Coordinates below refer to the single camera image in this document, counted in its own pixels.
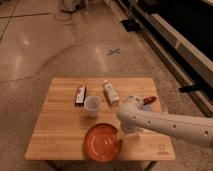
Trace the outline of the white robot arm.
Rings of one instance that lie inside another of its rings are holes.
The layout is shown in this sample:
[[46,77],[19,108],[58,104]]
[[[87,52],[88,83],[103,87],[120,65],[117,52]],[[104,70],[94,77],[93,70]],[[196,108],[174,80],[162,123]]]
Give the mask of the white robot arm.
[[128,96],[117,111],[124,130],[145,128],[192,144],[213,149],[213,118],[144,111],[144,101]]

